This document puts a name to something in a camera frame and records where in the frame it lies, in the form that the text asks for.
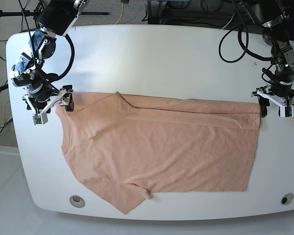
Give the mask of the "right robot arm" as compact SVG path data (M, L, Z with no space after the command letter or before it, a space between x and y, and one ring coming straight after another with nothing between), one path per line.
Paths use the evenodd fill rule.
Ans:
M74 110L73 87L66 85L57 89L53 82L64 78L72 68L75 49L68 30L87 4L86 0L50 1L37 18L38 27L29 34L27 48L10 71L12 84L26 90L23 99L40 123L42 116L49 113L55 104L65 107L67 112ZM42 69L45 60L55 52L57 36L65 37L71 49L69 64L60 75L45 73Z

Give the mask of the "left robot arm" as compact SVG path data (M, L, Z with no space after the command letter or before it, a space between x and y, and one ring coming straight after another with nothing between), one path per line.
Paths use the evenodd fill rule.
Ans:
M226 63L233 64L248 54L260 61L269 62L268 68L262 68L261 75L266 85L257 88L251 95L258 99L262 118L267 116L267 108L271 103L278 106L278 114L281 118L293 117L294 49L280 20L283 13L278 3L274 0L234 0L232 4L241 20L241 24L236 29L243 53L235 60L226 60L222 56L220 58ZM242 41L242 33L248 36L249 31L241 9L249 15L254 25L262 27L262 38L271 47L271 57L263 57L250 51L248 49L249 41Z

